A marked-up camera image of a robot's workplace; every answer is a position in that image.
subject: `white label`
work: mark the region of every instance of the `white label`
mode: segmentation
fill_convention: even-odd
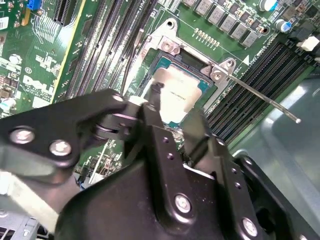
[[[21,92],[20,91],[16,91],[15,92],[15,98],[16,99],[20,99],[21,98]]]
[[[35,109],[42,108],[48,106],[50,102],[41,99],[40,97],[35,96],[33,99],[32,107]]]
[[[6,29],[8,27],[9,17],[1,17],[0,18],[0,30]]]

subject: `motherboard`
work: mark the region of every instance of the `motherboard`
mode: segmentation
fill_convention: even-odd
[[[319,9],[317,0],[0,0],[0,116],[106,88],[143,99],[160,82],[160,114],[182,155],[194,107],[232,146],[272,107],[231,77],[283,99],[319,66]],[[128,164],[121,154],[109,140],[78,170],[99,162],[108,176]]]

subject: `gray metal panel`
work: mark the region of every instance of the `gray metal panel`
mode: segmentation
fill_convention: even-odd
[[[34,218],[1,210],[0,227],[7,229],[1,239],[6,236],[9,230],[14,230],[15,233],[11,240],[35,240],[39,223]]]
[[[320,79],[302,82],[232,152],[245,151],[320,235]]]

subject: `white connector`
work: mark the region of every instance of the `white connector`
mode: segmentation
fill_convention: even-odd
[[[310,36],[306,40],[296,44],[297,47],[302,48],[306,52],[311,52],[320,42],[315,36]]]

